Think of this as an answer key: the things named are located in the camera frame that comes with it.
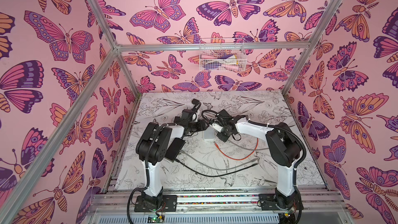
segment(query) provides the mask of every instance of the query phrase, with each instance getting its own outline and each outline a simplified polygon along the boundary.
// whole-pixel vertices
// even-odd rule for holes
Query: pink butterfly
[[[305,79],[304,74],[308,71],[310,65],[311,65],[310,61],[304,64],[303,68],[301,69],[300,73],[297,76],[297,79],[293,82],[295,88],[298,89],[299,92],[302,92],[302,95],[305,94],[305,84],[303,81],[303,79]]]
[[[158,6],[155,6],[155,10],[145,10],[137,12],[131,19],[130,23],[134,26],[142,26],[144,28],[155,27],[166,32],[170,28],[169,18],[173,20],[180,20],[185,16],[181,6],[178,5],[180,0],[158,0]]]
[[[120,95],[121,90],[119,89],[115,94],[115,88],[113,88],[113,92],[108,88],[108,92],[106,92],[102,87],[99,88],[99,92],[102,96],[103,106],[106,107],[106,113],[111,115],[111,112],[117,113],[117,106],[120,103]]]
[[[141,78],[140,84],[137,82],[138,92],[147,93],[151,90],[155,90],[156,86],[153,84],[148,76],[144,76]]]
[[[127,87],[125,87],[125,88],[123,88],[123,92],[125,93],[125,95],[126,95],[126,101],[127,101],[127,103],[131,103],[131,102],[134,102],[135,101],[135,96],[134,96],[134,93],[130,90],[130,89],[128,89]]]
[[[96,24],[98,24],[96,17],[94,16],[94,13],[90,7],[90,5],[88,4],[87,0],[84,0],[87,4],[87,8],[88,8],[88,27],[93,26],[94,22]],[[122,27],[120,27],[118,24],[110,21],[109,19],[112,19],[112,17],[110,15],[114,15],[114,16],[124,16],[126,15],[126,13],[122,12],[121,10],[116,9],[115,7],[112,7],[110,5],[106,5],[105,0],[97,0],[99,7],[101,7],[102,13],[105,16],[105,20],[108,23],[108,26],[112,29],[116,29],[116,30],[123,30]],[[101,27],[99,27],[99,38],[102,38],[102,30]]]
[[[37,37],[50,44],[50,50],[55,61],[66,61],[69,53],[79,63],[86,63],[86,51],[94,42],[92,34],[79,30],[69,35],[47,17],[31,11],[25,11],[25,21],[36,31]]]
[[[250,4],[262,4],[264,0],[230,0],[229,3],[215,1],[207,2],[196,8],[196,11],[207,20],[214,20],[215,26],[222,24],[231,25],[232,15],[238,17],[238,12],[244,20],[248,20],[251,15],[260,12],[260,6]]]
[[[178,75],[180,75],[181,73],[184,74],[185,70],[182,69],[182,64],[177,62],[177,59],[175,56],[173,56],[172,54],[169,55],[169,65],[170,67],[167,65],[166,62],[163,62],[164,67],[159,67],[158,69],[163,69],[163,70],[158,70],[158,71],[154,71],[151,74],[154,76],[162,76],[163,78],[170,78],[170,76],[173,79],[179,79]]]
[[[277,81],[286,81],[289,78],[290,73],[293,71],[294,66],[296,65],[297,60],[295,59],[295,57],[296,56],[290,56],[285,63],[285,68],[280,68],[281,71],[267,73],[264,78],[268,77]]]

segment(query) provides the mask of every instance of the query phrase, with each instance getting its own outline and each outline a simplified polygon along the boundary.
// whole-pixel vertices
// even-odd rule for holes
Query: purple butterfly
[[[218,85],[219,89],[222,89],[224,91],[229,91],[232,89],[232,91],[251,91],[254,89],[257,89],[261,87],[261,83],[258,82],[242,82],[241,81],[234,81],[230,77],[224,76],[224,75],[216,75],[215,76],[216,82]]]
[[[332,140],[330,146],[322,146],[323,154],[329,162],[325,163],[325,173],[333,179],[334,185],[341,192],[344,199],[350,199],[350,192],[348,182],[344,173],[341,171],[343,164],[340,162],[344,159],[346,154],[346,139],[342,136],[337,136]]]
[[[391,16],[387,19],[382,32],[389,35],[390,37],[376,37],[373,41],[373,45],[376,47],[376,52],[374,57],[380,58],[384,56],[391,55],[387,62],[395,62],[398,60],[398,8],[392,12]],[[398,88],[398,62],[393,64],[383,73],[384,77],[390,78],[392,80],[392,85]]]
[[[304,106],[301,101],[297,103],[297,112],[299,115],[298,120],[301,123],[301,127],[306,126],[308,130],[308,136],[312,137],[315,141],[320,139],[324,139],[330,136],[329,129],[319,121],[313,121],[314,117],[308,113],[307,108]]]
[[[158,0],[159,7],[155,6],[154,10],[137,12],[130,19],[130,23],[134,27],[142,26],[146,29],[155,27],[164,33],[170,28],[168,18],[177,21],[185,16],[181,6],[178,5],[179,2],[180,0]]]
[[[285,68],[280,68],[281,71],[267,73],[264,78],[268,77],[277,81],[286,81],[296,65],[297,60],[295,59],[295,57],[296,56],[290,56],[285,63]]]
[[[96,131],[96,139],[98,139],[102,144],[105,143],[107,151],[109,151],[113,146],[113,141],[116,143],[121,139],[121,130],[123,128],[123,115],[120,116],[114,127],[102,127]]]
[[[301,69],[300,73],[298,74],[297,79],[293,82],[294,87],[298,89],[299,92],[302,92],[302,95],[305,94],[305,84],[303,81],[303,79],[305,79],[304,74],[308,71],[310,65],[311,65],[310,61],[304,64],[304,67]]]
[[[195,80],[192,81],[186,81],[186,82],[181,82],[177,83],[176,85],[173,86],[174,90],[181,90],[181,91],[189,91],[189,92],[199,92],[200,88],[208,88],[211,87],[211,84],[209,82],[209,79],[211,78],[210,76],[210,71],[201,71],[195,76]]]
[[[253,14],[260,12],[260,6],[250,4],[262,4],[264,0],[230,0],[229,3],[215,1],[207,2],[196,8],[196,11],[207,20],[214,20],[215,26],[222,24],[231,25],[232,15],[238,17],[238,11],[243,19],[248,20]]]
[[[158,69],[163,69],[163,70],[158,70],[154,71],[151,74],[154,76],[162,76],[163,78],[170,78],[172,77],[173,79],[179,79],[178,75],[184,74],[185,70],[182,69],[182,64],[177,62],[177,59],[175,56],[172,54],[169,55],[169,65],[167,65],[166,62],[163,62],[164,67],[158,67]]]
[[[359,178],[363,184],[355,182],[355,186],[362,194],[367,194],[366,201],[380,213],[386,223],[395,224],[394,216],[381,196],[384,196],[391,207],[396,208],[395,203],[390,199],[390,197],[396,196],[396,190],[384,190],[380,186],[393,187],[397,185],[398,171],[389,170],[385,172],[379,168],[370,167],[369,172],[365,168],[357,168],[357,172],[364,178]]]

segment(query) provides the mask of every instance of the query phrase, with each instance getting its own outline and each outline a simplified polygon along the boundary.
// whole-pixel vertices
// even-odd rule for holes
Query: black cable
[[[178,162],[178,163],[180,163],[180,164],[182,164],[185,168],[187,168],[187,169],[189,169],[189,170],[191,170],[191,171],[193,171],[193,172],[195,172],[195,173],[197,173],[197,174],[199,174],[199,175],[202,175],[202,176],[204,176],[204,177],[222,177],[222,176],[230,175],[230,174],[233,174],[233,173],[236,173],[236,172],[241,172],[242,170],[249,169],[249,168],[251,168],[251,167],[253,167],[253,166],[256,166],[256,165],[258,164],[258,163],[254,163],[254,164],[252,164],[252,165],[250,165],[250,166],[248,166],[248,167],[244,167],[243,169],[238,169],[237,171],[225,173],[225,174],[222,174],[222,175],[205,175],[205,174],[202,174],[202,173],[200,173],[200,172],[197,172],[196,170],[194,170],[194,169],[188,167],[187,165],[185,165],[183,162],[181,162],[181,161],[178,160],[177,158],[175,159],[175,161]]]

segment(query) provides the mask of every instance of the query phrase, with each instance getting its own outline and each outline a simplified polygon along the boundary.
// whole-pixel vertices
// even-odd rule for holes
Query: metal rail
[[[290,87],[293,85],[293,82],[296,80],[296,77],[301,72],[301,69],[304,67],[305,62],[311,56],[312,50],[315,48],[316,43],[322,37],[325,28],[329,24],[331,18],[333,17],[334,13],[336,12],[337,8],[340,6],[342,1],[343,0],[330,0],[328,7],[326,8],[325,12],[322,14],[322,17],[315,28],[315,31],[311,35],[310,46],[301,53],[301,56],[296,63],[296,66],[294,67],[293,71],[291,72],[289,78],[285,83],[285,86],[283,87],[282,90],[283,95],[286,95]]]

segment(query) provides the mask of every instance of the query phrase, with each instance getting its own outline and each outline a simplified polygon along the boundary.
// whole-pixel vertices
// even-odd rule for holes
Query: mounting plate
[[[177,209],[177,196],[176,195],[163,195],[163,202],[166,203],[163,212],[175,212]],[[145,206],[142,196],[137,197],[137,204],[135,205],[134,212],[151,212],[147,206]]]

